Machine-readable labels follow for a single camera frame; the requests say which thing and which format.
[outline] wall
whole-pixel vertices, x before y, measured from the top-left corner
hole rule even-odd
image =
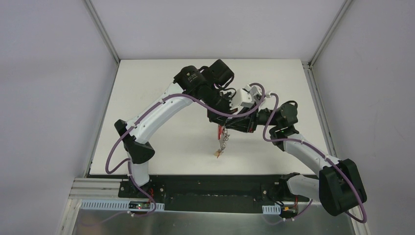
[[[121,59],[310,60],[344,0],[93,0]]]
[[[412,234],[415,1],[357,0],[314,67],[341,158],[368,194],[372,234]]]
[[[82,1],[0,3],[0,234],[54,234],[115,64]]]

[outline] white wall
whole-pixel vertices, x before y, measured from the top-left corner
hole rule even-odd
[[[337,153],[358,167],[372,234],[413,234],[415,1],[357,0],[315,65]]]
[[[0,234],[54,234],[115,64],[82,1],[0,3]]]
[[[344,0],[93,0],[121,59],[310,60]]]

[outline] keys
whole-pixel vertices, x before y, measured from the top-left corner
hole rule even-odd
[[[223,153],[223,151],[226,148],[226,142],[229,140],[229,134],[228,130],[225,127],[219,127],[220,128],[220,139],[219,139],[219,146],[220,148],[214,153],[216,158],[219,158],[219,156]]]

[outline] white tabletop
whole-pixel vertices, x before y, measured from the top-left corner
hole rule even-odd
[[[90,174],[106,174],[105,161],[119,138],[114,128],[118,119],[128,120],[143,111],[168,87],[185,66],[210,66],[215,60],[122,60],[115,79]],[[327,151],[313,99],[300,60],[223,60],[235,73],[230,87],[261,83],[276,92],[280,104],[295,100],[299,104],[295,125],[310,142]],[[273,108],[270,98],[262,108]],[[255,133],[231,134],[225,152],[217,159],[217,124],[210,123],[206,110],[193,103],[167,121],[150,139],[155,150],[149,174],[287,174],[313,172],[295,157],[262,139],[263,126]],[[122,144],[111,160],[112,169],[127,157]],[[114,174],[126,174],[123,165]]]

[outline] white table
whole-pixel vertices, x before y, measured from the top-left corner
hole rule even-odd
[[[210,66],[215,60],[122,60],[93,157],[90,174],[106,174],[105,161],[119,138],[114,128],[118,119],[128,120],[153,102],[185,66]],[[295,125],[309,141],[327,151],[313,99],[300,60],[223,60],[235,73],[231,87],[261,83],[276,92],[280,104],[299,104]],[[262,108],[273,108],[270,98]],[[262,139],[263,126],[255,133],[231,134],[225,152],[217,159],[217,124],[210,123],[205,108],[193,103],[163,125],[150,139],[156,154],[149,162],[149,174],[287,174],[313,172],[295,157]],[[111,160],[112,169],[127,154],[119,145]],[[126,174],[123,165],[114,174]]]

